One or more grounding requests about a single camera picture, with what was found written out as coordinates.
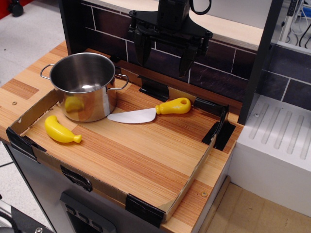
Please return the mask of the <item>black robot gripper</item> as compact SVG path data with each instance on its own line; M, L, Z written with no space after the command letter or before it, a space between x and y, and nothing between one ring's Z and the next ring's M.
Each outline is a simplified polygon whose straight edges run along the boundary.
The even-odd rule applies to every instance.
M213 37L213 33L195 23L189 13L203 15L210 8L211 1L207 9L198 12L192 0L160 0L157 11L130 11L129 33L134 35L137 62L145 65L150 56L151 41L187 46L179 64L179 77L184 77L198 55L199 46L207 46Z

